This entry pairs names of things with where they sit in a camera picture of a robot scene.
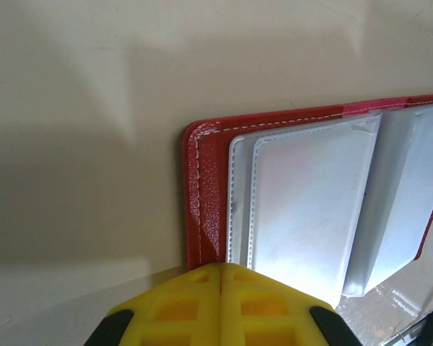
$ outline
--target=red card holder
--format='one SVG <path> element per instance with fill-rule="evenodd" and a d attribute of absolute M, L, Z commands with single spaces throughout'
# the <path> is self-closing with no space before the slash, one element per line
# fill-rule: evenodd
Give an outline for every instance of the red card holder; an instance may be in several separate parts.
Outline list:
<path fill-rule="evenodd" d="M 272 128 L 339 119 L 375 109 L 429 104 L 433 104 L 433 94 L 220 117 L 191 123 L 183 135 L 188 269 L 225 260 L 228 154 L 234 137 Z M 432 219 L 433 211 L 416 258 L 421 254 Z"/>

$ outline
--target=red leather cover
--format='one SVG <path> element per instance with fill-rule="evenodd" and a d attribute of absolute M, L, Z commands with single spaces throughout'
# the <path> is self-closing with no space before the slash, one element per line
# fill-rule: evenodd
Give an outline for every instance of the red leather cover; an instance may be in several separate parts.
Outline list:
<path fill-rule="evenodd" d="M 433 94 L 220 117 L 191 123 L 183 135 L 188 270 L 225 260 L 228 153 L 235 136 L 337 119 L 373 109 L 414 107 L 431 103 Z M 421 254 L 424 240 L 416 258 Z"/>

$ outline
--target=white stitching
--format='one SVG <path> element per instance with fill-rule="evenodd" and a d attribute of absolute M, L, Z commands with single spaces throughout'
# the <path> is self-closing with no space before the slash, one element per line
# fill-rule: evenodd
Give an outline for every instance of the white stitching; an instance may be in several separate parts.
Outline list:
<path fill-rule="evenodd" d="M 234 199 L 234 157 L 235 157 L 235 145 L 232 145 L 231 150 L 231 163 L 229 165 L 231 169 L 231 179 L 229 180 L 229 232 L 228 232 L 228 262 L 232 259 L 232 213 L 233 213 L 233 199 Z"/>
<path fill-rule="evenodd" d="M 390 108 L 390 107 L 400 107 L 400 106 L 406 106 L 406 105 L 427 105 L 429 103 L 433 103 L 433 101 L 424 101 L 424 102 L 415 102 L 415 103 L 396 103 L 394 105 L 384 105 L 384 106 L 379 106 L 379 107 L 368 107 L 368 108 L 364 108 L 364 109 L 358 109 L 358 110 L 351 110 L 349 112 L 342 112 L 342 113 L 336 113 L 336 114 L 331 114 L 331 115 L 324 115 L 322 117 L 306 117 L 306 118 L 301 118 L 301 119 L 294 119 L 294 120 L 284 120 L 281 121 L 282 124 L 287 124 L 287 123 L 297 123 L 299 121 L 303 121 L 303 120 L 317 120 L 317 119 L 327 119 L 328 117 L 334 117 L 337 115 L 350 115 L 353 113 L 362 113 L 362 112 L 366 112 L 368 110 L 378 110 L 382 107 L 384 107 L 385 109 Z M 264 125 L 277 125 L 279 124 L 279 122 L 275 122 L 275 123 L 261 123 L 261 124 L 253 124 L 253 125 L 249 125 L 250 128 L 257 128 L 260 126 L 264 126 Z M 198 225 L 198 241 L 199 241 L 199 265 L 202 263 L 202 243 L 201 243 L 201 194 L 199 191 L 199 149 L 198 149 L 198 140 L 201 137 L 207 136 L 207 135 L 211 135 L 212 133 L 219 133 L 219 132 L 226 132 L 226 131 L 231 131 L 231 130 L 239 130 L 241 128 L 247 128 L 247 126 L 242 126 L 242 127 L 235 127 L 235 128 L 224 128 L 222 130 L 210 130 L 210 131 L 206 131 L 204 133 L 201 133 L 200 135 L 196 136 L 196 139 L 194 140 L 196 142 L 196 171 L 197 171 L 197 225 Z"/>
<path fill-rule="evenodd" d="M 202 263 L 202 241 L 201 241 L 201 192 L 199 190 L 199 178 L 201 175 L 199 174 L 199 144 L 198 139 L 199 137 L 196 137 L 196 184 L 197 184 L 197 227 L 198 227 L 198 237 L 199 237 L 199 264 Z"/>
<path fill-rule="evenodd" d="M 252 256 L 253 256 L 253 216 L 255 214 L 255 198 L 252 198 L 255 194 L 256 185 L 256 173 L 258 168 L 258 151 L 260 149 L 263 141 L 255 144 L 255 151 L 253 153 L 253 163 L 252 163 L 252 186 L 250 191 L 250 228 L 248 230 L 248 251 L 247 251 L 247 268 L 252 269 Z"/>

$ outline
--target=pink tape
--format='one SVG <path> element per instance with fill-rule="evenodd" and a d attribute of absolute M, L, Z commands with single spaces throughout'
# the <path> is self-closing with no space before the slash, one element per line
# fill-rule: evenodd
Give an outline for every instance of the pink tape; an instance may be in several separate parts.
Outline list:
<path fill-rule="evenodd" d="M 395 97 L 392 99 L 376 99 L 374 101 L 355 102 L 344 105 L 344 117 L 366 113 L 370 110 L 404 108 L 408 97 Z"/>

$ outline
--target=beige wall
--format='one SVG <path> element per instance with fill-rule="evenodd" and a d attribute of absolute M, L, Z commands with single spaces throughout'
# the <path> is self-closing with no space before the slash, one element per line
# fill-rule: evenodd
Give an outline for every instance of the beige wall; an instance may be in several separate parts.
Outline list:
<path fill-rule="evenodd" d="M 204 117 L 433 92 L 433 0 L 0 0 L 0 345 L 183 270 Z"/>

